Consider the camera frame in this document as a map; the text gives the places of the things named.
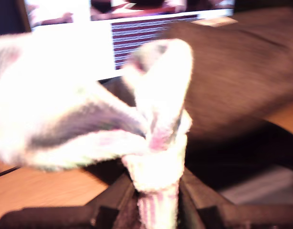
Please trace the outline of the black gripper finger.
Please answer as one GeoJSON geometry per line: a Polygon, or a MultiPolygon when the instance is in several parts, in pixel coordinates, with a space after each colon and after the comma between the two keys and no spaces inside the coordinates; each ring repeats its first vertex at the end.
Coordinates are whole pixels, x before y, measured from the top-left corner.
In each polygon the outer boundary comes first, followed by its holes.
{"type": "Polygon", "coordinates": [[[181,216],[187,229],[224,229],[219,206],[227,199],[185,168],[179,183],[181,216]]]}
{"type": "Polygon", "coordinates": [[[93,229],[137,229],[136,191],[128,173],[123,173],[105,191],[89,201],[93,229]]]}

